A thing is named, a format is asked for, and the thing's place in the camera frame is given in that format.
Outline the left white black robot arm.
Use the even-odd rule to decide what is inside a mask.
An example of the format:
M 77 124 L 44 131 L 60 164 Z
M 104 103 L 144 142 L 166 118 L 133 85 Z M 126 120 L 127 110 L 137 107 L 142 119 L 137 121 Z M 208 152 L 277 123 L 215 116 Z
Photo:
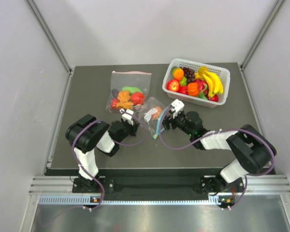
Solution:
M 135 136 L 140 123 L 131 115 L 122 115 L 119 121 L 108 124 L 95 123 L 96 117 L 87 114 L 68 127 L 65 138 L 69 141 L 78 159 L 79 178 L 88 191 L 96 191 L 100 180 L 96 177 L 99 169 L 95 162 L 95 149 L 112 157 L 119 150 L 120 143 L 128 136 Z

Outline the fake peach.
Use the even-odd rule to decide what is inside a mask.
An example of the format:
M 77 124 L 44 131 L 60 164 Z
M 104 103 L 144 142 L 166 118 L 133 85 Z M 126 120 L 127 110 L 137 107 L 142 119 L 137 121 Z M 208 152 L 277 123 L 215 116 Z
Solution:
M 158 120 L 162 113 L 162 109 L 158 106 L 151 109 L 151 118 L 153 120 Z

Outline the orange green fake mango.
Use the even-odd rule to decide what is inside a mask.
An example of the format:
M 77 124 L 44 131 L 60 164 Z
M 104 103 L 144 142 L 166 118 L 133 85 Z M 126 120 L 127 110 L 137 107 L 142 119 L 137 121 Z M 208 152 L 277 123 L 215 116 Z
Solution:
M 177 66 L 172 67 L 171 74 L 172 74 L 173 78 L 178 80 L 178 81 L 182 80 L 184 77 L 183 69 L 181 69 Z

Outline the blue-zip clear bag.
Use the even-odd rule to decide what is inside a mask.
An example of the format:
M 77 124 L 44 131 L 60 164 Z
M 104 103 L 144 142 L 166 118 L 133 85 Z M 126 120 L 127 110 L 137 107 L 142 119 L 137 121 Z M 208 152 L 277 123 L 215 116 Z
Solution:
M 159 134 L 165 130 L 163 126 L 159 126 L 165 110 L 166 106 L 164 104 L 154 97 L 149 97 L 138 113 L 138 119 L 142 123 L 142 127 L 154 139 L 157 139 Z

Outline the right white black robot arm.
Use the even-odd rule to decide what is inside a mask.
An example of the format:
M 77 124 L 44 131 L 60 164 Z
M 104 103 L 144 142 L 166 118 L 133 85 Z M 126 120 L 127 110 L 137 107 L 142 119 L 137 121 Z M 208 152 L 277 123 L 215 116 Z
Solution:
M 247 175 L 268 174 L 275 166 L 276 149 L 249 124 L 234 130 L 207 130 L 197 112 L 184 113 L 173 108 L 160 117 L 159 128 L 178 128 L 190 137 L 190 143 L 183 148 L 228 150 L 234 154 L 234 161 L 217 174 L 216 186 L 221 191 L 228 191 L 235 180 Z

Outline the orange fake pumpkin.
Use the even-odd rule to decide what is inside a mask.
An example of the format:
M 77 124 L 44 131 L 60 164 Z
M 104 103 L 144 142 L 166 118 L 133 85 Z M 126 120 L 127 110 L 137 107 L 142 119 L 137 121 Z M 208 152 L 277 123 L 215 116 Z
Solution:
M 198 97 L 199 96 L 199 93 L 200 93 L 199 86 L 198 86 L 198 84 L 196 82 L 189 83 L 187 85 L 187 87 L 188 87 L 187 91 L 188 91 L 188 95 L 189 96 L 192 96 L 192 97 Z

